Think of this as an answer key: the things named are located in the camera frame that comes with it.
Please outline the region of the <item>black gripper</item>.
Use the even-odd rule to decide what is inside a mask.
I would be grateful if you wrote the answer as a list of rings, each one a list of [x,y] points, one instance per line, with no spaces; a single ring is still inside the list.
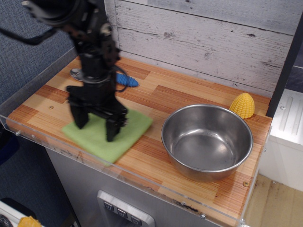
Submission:
[[[75,124],[82,129],[89,121],[89,113],[106,119],[106,137],[112,142],[121,127],[128,124],[127,109],[117,100],[116,81],[113,78],[99,83],[83,83],[82,86],[68,86],[68,101]]]

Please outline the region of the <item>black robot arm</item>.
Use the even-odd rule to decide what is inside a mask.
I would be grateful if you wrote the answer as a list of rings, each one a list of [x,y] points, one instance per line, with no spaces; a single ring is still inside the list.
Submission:
[[[80,57],[83,83],[66,88],[74,121],[82,129],[89,113],[104,118],[107,141],[113,141],[128,111],[116,99],[120,50],[105,11],[92,0],[24,0],[22,5],[39,22],[69,35]]]

